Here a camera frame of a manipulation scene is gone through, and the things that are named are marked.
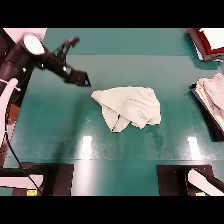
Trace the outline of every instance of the yellow label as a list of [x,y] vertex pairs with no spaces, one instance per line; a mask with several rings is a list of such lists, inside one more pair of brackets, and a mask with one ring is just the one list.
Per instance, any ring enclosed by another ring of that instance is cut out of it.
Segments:
[[27,196],[37,196],[37,190],[27,190]]
[[198,192],[198,193],[195,193],[196,196],[205,196],[205,193],[204,192]]

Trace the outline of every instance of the black cable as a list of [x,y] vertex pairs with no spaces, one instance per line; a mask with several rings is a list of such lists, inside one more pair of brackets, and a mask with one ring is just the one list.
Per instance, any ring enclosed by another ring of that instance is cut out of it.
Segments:
[[19,161],[19,158],[17,157],[16,153],[14,152],[10,142],[9,142],[9,136],[8,136],[8,131],[7,131],[7,124],[8,124],[8,116],[9,116],[9,111],[10,111],[10,105],[11,105],[11,99],[12,99],[12,95],[10,97],[7,109],[6,109],[6,113],[5,113],[5,137],[6,137],[6,141],[7,144],[14,156],[14,158],[16,159],[19,168],[23,171],[23,173],[30,179],[30,181],[34,184],[34,186],[37,188],[37,190],[40,192],[40,194],[42,195],[42,191],[40,190],[40,188],[36,185],[36,183],[34,182],[34,180],[30,177],[30,175],[28,173],[26,173],[26,171],[23,169],[22,164]]

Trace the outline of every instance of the cloth pile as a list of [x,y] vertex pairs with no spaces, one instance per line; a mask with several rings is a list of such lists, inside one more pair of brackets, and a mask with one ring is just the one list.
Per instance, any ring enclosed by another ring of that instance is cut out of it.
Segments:
[[97,90],[91,95],[101,106],[112,132],[121,132],[129,123],[142,129],[161,121],[160,103],[154,90],[143,87],[117,87]]
[[224,28],[187,28],[198,57],[204,61],[224,60]]
[[200,102],[214,141],[224,141],[224,75],[201,78],[191,91]]

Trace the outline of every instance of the tabletop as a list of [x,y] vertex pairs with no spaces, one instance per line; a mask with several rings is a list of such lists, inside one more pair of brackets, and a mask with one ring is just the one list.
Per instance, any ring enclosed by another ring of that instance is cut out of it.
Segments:
[[[224,143],[212,141],[189,90],[222,63],[200,61],[185,28],[49,28],[44,43],[53,50],[71,36],[80,43],[67,62],[86,71],[92,87],[34,70],[11,140],[22,162],[74,163],[72,195],[159,195],[158,164],[211,164],[224,181]],[[161,124],[112,133],[90,96],[121,86],[153,88]],[[5,167],[17,167],[10,152]]]

